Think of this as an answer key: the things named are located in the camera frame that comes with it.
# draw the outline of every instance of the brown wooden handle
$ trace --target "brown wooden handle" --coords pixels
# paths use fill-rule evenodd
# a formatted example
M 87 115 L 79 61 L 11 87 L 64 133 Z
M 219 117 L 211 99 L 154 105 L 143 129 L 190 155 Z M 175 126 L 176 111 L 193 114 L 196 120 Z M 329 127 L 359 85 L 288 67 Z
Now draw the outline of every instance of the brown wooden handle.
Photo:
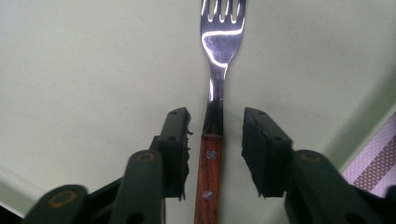
M 201 136 L 194 224 L 216 224 L 220 185 L 222 136 Z

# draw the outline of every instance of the metal fork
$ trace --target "metal fork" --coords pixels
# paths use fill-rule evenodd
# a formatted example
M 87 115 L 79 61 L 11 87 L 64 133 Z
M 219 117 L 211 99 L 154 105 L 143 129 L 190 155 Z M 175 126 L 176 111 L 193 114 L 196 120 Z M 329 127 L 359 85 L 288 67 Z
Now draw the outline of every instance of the metal fork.
M 233 15 L 233 0 L 226 0 L 224 18 L 220 16 L 221 0 L 215 1 L 212 19 L 209 0 L 203 0 L 201 11 L 201 40 L 209 60 L 210 86 L 201 136 L 195 224 L 217 223 L 224 80 L 228 65 L 241 43 L 245 24 L 246 0 L 238 0 L 236 15 Z

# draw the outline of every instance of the fork tine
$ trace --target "fork tine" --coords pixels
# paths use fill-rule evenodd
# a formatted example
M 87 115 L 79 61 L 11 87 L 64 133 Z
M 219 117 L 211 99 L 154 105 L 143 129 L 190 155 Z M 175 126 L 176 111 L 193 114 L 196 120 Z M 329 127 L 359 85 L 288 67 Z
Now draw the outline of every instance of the fork tine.
M 227 0 L 227 6 L 225 8 L 225 17 L 230 17 L 233 15 L 233 0 Z
M 215 8 L 213 11 L 213 18 L 220 17 L 221 15 L 221 0 L 216 0 Z
M 209 0 L 202 0 L 201 16 L 209 15 Z
M 239 0 L 238 9 L 236 12 L 236 18 L 244 18 L 245 17 L 245 8 L 246 8 L 246 0 Z

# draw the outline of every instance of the white tray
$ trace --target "white tray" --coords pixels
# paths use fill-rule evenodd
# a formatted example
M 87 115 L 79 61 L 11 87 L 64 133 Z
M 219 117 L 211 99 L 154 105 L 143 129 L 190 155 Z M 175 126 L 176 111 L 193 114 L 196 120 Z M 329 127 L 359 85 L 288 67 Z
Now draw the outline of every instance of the white tray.
M 64 184 L 119 178 L 166 114 L 192 117 L 192 223 L 208 66 L 201 1 L 1 1 L 0 201 L 18 214 Z M 284 223 L 284 199 L 258 197 L 241 157 L 243 111 L 267 112 L 342 170 L 395 110 L 395 1 L 247 0 L 226 81 L 219 223 Z

